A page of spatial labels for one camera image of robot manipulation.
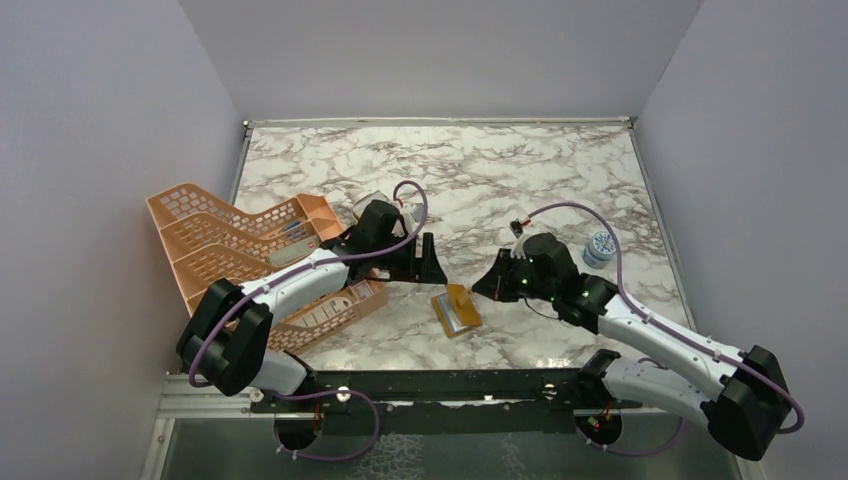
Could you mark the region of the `yellow leather card holder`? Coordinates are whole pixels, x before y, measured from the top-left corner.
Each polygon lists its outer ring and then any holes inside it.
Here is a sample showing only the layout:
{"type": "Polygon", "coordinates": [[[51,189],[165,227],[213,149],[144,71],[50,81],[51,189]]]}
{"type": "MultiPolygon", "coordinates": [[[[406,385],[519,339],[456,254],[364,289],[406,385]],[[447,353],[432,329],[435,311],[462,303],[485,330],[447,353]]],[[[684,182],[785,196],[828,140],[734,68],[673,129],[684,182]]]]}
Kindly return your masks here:
{"type": "Polygon", "coordinates": [[[483,324],[473,302],[473,292],[461,284],[447,284],[445,291],[431,298],[436,318],[448,338],[455,338],[483,324]]]}

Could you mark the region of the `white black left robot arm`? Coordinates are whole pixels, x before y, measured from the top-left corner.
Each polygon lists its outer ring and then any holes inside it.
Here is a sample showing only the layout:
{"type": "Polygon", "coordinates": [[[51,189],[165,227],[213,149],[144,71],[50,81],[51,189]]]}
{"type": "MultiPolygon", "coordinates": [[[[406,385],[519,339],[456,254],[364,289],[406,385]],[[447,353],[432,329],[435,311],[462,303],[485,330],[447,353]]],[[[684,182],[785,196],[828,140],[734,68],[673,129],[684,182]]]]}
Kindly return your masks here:
{"type": "Polygon", "coordinates": [[[176,344],[195,387],[226,396],[252,387],[274,391],[298,411],[313,401],[308,366],[268,346],[273,327],[296,311],[364,280],[375,270],[391,282],[444,285],[435,239],[395,205],[373,200],[358,222],[304,259],[262,279],[212,283],[176,344]]]}

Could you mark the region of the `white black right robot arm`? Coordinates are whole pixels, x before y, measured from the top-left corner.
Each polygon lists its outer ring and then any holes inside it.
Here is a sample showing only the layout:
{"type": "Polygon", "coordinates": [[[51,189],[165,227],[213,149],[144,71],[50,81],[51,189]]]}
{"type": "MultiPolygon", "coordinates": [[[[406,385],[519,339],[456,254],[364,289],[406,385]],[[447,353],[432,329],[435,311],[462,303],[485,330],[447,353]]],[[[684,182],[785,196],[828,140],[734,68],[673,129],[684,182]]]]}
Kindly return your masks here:
{"type": "Polygon", "coordinates": [[[543,300],[559,320],[629,345],[658,362],[650,368],[600,350],[570,390],[587,405],[633,401],[705,428],[734,455],[764,457],[790,414],[788,389],[770,351],[722,344],[680,327],[628,297],[614,283],[581,273],[551,233],[498,251],[474,293],[496,302],[543,300]]]}

